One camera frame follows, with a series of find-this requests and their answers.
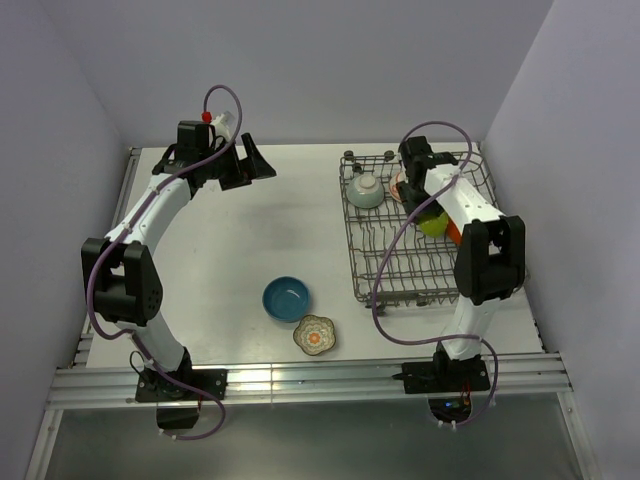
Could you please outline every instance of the orange object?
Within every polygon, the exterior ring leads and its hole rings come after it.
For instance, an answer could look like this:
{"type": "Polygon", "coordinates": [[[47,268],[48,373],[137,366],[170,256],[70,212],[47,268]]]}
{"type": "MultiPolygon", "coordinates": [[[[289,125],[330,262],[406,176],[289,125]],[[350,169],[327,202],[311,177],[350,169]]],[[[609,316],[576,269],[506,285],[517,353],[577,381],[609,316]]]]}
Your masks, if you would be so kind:
{"type": "Polygon", "coordinates": [[[462,235],[460,235],[460,230],[456,227],[456,224],[449,219],[449,223],[447,224],[447,237],[451,239],[453,243],[460,246],[462,242],[462,235]]]}

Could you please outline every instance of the blue bowl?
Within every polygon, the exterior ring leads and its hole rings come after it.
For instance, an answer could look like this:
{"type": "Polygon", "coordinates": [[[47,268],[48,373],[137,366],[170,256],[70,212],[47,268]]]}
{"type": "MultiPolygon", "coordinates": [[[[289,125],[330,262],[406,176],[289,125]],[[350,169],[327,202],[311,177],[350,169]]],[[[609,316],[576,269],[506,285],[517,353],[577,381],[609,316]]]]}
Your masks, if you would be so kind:
{"type": "Polygon", "coordinates": [[[309,290],[297,278],[276,278],[264,289],[262,305],[276,320],[297,322],[309,308],[309,290]]]}

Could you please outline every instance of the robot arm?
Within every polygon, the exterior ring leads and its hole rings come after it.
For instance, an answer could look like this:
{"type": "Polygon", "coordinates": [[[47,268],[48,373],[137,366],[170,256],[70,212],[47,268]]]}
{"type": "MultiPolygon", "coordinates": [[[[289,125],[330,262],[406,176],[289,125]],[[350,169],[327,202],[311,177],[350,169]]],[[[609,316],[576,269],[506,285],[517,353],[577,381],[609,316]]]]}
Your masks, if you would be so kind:
{"type": "MultiPolygon", "coordinates": [[[[407,214],[446,187],[459,173],[450,153],[434,153],[425,137],[411,137],[400,146],[407,181],[398,191],[407,214]]],[[[462,232],[454,266],[460,297],[442,335],[484,337],[500,302],[524,282],[525,228],[520,217],[494,208],[464,177],[426,209],[426,215],[447,212],[462,232]]],[[[471,339],[442,342],[450,360],[479,358],[481,344],[471,339]]]]}
{"type": "MultiPolygon", "coordinates": [[[[162,370],[177,380],[189,383],[189,353],[171,334],[160,305],[162,284],[152,255],[175,216],[189,203],[208,180],[218,180],[222,190],[250,185],[252,180],[276,175],[258,152],[251,136],[242,135],[247,158],[240,160],[233,145],[217,161],[198,167],[173,180],[164,189],[158,186],[175,172],[198,163],[223,148],[231,133],[231,115],[218,116],[211,124],[183,121],[178,126],[177,143],[169,147],[154,167],[145,193],[127,217],[103,239],[88,239],[82,247],[85,288],[89,275],[102,252],[123,232],[127,235],[107,258],[99,271],[94,290],[96,312],[121,330],[134,331],[162,370]],[[132,218],[152,191],[158,191],[142,217],[130,227],[132,218]]],[[[180,392],[145,368],[146,376],[161,389],[180,392]]]]}

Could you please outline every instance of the yellow-green object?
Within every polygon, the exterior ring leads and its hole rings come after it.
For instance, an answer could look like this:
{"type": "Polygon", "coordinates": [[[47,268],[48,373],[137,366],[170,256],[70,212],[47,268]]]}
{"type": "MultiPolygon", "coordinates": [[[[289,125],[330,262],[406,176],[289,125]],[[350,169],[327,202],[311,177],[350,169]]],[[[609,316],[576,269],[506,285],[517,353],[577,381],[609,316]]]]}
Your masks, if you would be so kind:
{"type": "Polygon", "coordinates": [[[448,223],[449,215],[447,215],[447,212],[442,212],[439,217],[425,216],[425,218],[421,218],[418,222],[418,227],[425,235],[437,238],[446,233],[448,223]]]}

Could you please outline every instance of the metal wire rack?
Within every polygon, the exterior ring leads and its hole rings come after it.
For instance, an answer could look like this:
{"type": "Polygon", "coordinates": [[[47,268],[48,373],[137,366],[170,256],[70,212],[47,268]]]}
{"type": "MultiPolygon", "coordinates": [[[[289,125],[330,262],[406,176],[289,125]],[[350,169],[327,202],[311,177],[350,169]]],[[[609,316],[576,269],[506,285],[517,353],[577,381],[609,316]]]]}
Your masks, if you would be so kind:
{"type": "MultiPolygon", "coordinates": [[[[451,152],[462,159],[466,152],[451,152]]],[[[383,155],[355,156],[347,151],[340,159],[340,191],[347,229],[347,243],[356,299],[371,307],[371,291],[384,253],[407,215],[402,205],[389,193],[389,181],[400,172],[400,163],[394,152],[383,155]],[[373,209],[352,205],[346,189],[356,172],[372,173],[379,177],[385,188],[383,203],[373,209]]],[[[495,184],[482,156],[474,153],[464,176],[492,205],[496,205],[495,184]]],[[[448,238],[431,238],[415,225],[407,228],[396,245],[382,275],[378,292],[379,310],[385,306],[425,306],[437,302],[453,303],[458,297],[453,276],[457,246],[448,238]]]]}

